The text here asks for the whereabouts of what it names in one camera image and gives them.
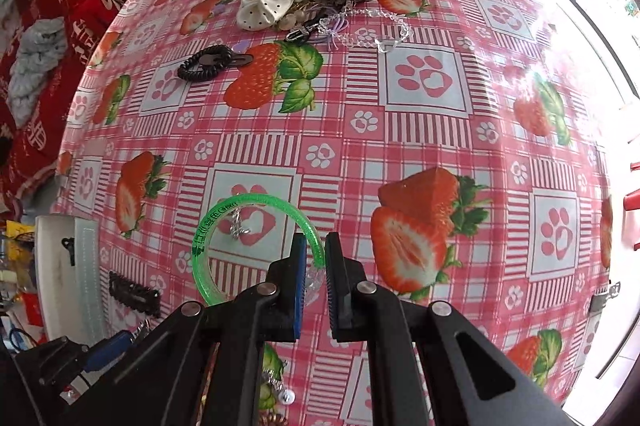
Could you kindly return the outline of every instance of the green ring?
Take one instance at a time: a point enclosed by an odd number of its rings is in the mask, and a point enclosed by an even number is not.
[[[220,219],[224,218],[227,213],[240,206],[250,206],[254,204],[275,208],[293,218],[305,234],[307,243],[311,246],[314,267],[318,269],[324,268],[324,248],[322,247],[320,235],[309,219],[306,218],[299,209],[289,204],[286,200],[279,199],[272,195],[262,193],[234,195],[228,199],[221,200],[209,210],[207,215],[200,221],[196,234],[193,237],[193,245],[191,246],[193,279],[204,301],[208,305],[217,305],[226,301],[225,295],[220,292],[220,289],[218,289],[214,283],[209,269],[209,255],[206,250],[211,240],[211,235],[215,231]]]

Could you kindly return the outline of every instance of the table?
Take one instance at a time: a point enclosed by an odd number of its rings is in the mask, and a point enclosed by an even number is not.
[[[610,237],[610,224],[601,218],[604,155],[575,66],[554,51],[562,40],[541,0],[417,0],[414,12],[404,11],[413,34],[392,52],[307,49],[296,59],[315,74],[312,102],[305,84],[297,98],[254,99],[255,110],[228,106],[241,69],[205,83],[175,75],[212,44],[261,56],[274,49],[252,51],[283,34],[238,29],[238,1],[219,1],[198,26],[202,0],[128,0],[78,88],[56,209],[100,222],[108,326],[132,329],[141,319],[108,296],[110,270],[157,288],[163,316],[199,298],[191,239],[206,211],[232,193],[289,200],[322,235],[338,231],[345,255],[383,283],[370,226],[379,187],[428,171],[414,186],[428,216],[403,208],[397,185],[380,198],[386,216],[434,220],[438,200],[428,193],[450,202],[444,186],[455,174],[463,185],[457,200],[468,205],[450,216],[456,227],[443,240],[452,247],[440,258],[448,266],[423,303],[451,302],[561,402],[597,326],[588,305],[607,284],[600,236]],[[393,0],[380,4],[402,12]],[[361,40],[391,29],[375,18],[350,25]],[[289,77],[299,78],[293,69]],[[255,69],[243,76],[260,77]],[[288,254],[294,231],[268,208],[247,208],[242,218],[253,232],[233,241],[227,226],[212,241],[211,271],[232,295],[264,279],[269,262]],[[545,349],[550,366],[535,371],[527,347]],[[288,408],[292,424],[370,424],[366,351],[332,340],[323,294],[308,302],[299,342],[276,350],[298,395]]]

